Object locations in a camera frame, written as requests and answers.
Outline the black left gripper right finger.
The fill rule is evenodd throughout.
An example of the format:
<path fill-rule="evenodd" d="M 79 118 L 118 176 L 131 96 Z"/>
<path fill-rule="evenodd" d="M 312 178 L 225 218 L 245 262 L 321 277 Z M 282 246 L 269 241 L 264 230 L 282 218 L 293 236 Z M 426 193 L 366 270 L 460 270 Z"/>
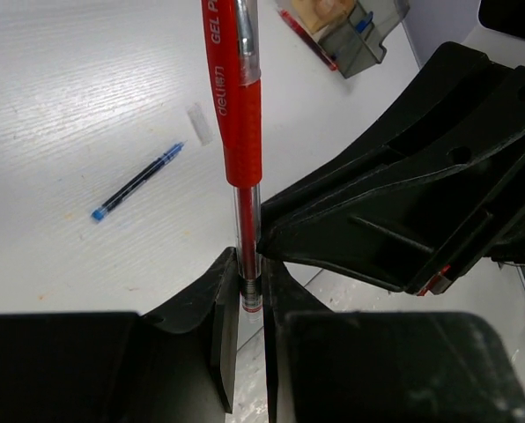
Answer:
<path fill-rule="evenodd" d="M 262 263 L 272 422 L 525 422 L 495 329 L 463 312 L 336 313 Z"/>

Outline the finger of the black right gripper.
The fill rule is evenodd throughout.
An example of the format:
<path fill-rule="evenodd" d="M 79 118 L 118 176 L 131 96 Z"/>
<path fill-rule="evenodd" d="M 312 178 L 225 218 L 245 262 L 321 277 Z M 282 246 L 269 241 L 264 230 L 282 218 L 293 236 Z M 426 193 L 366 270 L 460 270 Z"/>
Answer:
<path fill-rule="evenodd" d="M 259 252 L 393 292 L 525 264 L 525 66 L 438 47 L 334 159 L 262 205 Z"/>

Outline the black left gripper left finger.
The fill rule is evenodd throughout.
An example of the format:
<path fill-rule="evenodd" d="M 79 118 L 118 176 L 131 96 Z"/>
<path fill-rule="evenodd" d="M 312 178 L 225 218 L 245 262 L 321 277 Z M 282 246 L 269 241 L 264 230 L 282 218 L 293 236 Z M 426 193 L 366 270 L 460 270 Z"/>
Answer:
<path fill-rule="evenodd" d="M 231 248 L 144 315 L 0 315 L 0 422 L 222 422 L 238 318 Z"/>

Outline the blue ink refill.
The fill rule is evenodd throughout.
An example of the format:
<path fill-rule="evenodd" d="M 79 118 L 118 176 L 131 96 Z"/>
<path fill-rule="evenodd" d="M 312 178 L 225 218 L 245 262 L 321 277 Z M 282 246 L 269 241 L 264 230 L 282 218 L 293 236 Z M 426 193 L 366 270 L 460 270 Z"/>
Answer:
<path fill-rule="evenodd" d="M 101 222 L 107 215 L 115 210 L 120 204 L 134 194 L 144 183 L 149 181 L 155 174 L 163 169 L 168 163 L 173 161 L 184 147 L 184 143 L 179 142 L 172 145 L 167 151 L 151 162 L 141 172 L 118 189 L 110 198 L 91 213 L 94 222 Z"/>

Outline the red gel pen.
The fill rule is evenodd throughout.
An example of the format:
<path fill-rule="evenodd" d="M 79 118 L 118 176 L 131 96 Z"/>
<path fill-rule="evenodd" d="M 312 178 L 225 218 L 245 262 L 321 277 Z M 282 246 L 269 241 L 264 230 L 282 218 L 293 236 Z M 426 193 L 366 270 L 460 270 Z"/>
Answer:
<path fill-rule="evenodd" d="M 226 179 L 234 190 L 236 253 L 243 309 L 263 307 L 260 182 L 262 84 L 256 1 L 203 0 L 203 33 Z"/>

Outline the blue ballpoint pen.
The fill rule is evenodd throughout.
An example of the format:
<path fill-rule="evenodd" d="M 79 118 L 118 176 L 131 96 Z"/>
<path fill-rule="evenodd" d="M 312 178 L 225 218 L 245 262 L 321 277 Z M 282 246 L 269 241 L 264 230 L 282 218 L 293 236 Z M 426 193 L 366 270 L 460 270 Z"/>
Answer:
<path fill-rule="evenodd" d="M 363 34 L 365 30 L 372 24 L 373 22 L 373 12 L 368 12 L 364 18 L 362 18 L 357 25 L 355 25 L 355 30 L 359 34 Z"/>

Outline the stationery organizer box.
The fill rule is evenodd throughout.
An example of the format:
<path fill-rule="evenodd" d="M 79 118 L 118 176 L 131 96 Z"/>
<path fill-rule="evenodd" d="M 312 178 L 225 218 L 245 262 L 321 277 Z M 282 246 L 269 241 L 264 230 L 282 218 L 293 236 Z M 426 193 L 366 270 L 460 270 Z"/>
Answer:
<path fill-rule="evenodd" d="M 409 1 L 277 1 L 289 11 L 337 65 L 343 78 L 352 78 L 383 62 L 383 42 L 410 10 Z M 355 25 L 372 11 L 373 22 L 363 34 Z"/>

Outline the red pen by organizer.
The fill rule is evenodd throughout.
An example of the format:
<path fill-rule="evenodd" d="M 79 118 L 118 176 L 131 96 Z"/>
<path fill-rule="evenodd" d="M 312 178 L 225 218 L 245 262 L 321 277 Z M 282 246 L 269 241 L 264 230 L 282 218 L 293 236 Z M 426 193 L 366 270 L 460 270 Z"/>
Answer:
<path fill-rule="evenodd" d="M 301 26 L 301 24 L 293 17 L 293 15 L 282 8 L 278 8 L 277 12 L 286 25 L 309 47 L 312 52 L 319 57 L 319 59 L 331 70 L 337 71 L 337 65 L 330 59 L 323 48 L 312 38 L 312 36 Z"/>

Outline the clear pen cap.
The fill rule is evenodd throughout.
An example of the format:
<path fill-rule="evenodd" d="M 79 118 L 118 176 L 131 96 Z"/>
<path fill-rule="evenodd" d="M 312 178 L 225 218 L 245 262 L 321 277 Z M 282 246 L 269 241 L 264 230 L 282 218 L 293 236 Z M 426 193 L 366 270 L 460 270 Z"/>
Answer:
<path fill-rule="evenodd" d="M 213 134 L 202 107 L 198 103 L 193 104 L 188 108 L 187 115 L 200 145 L 209 145 L 213 141 Z"/>

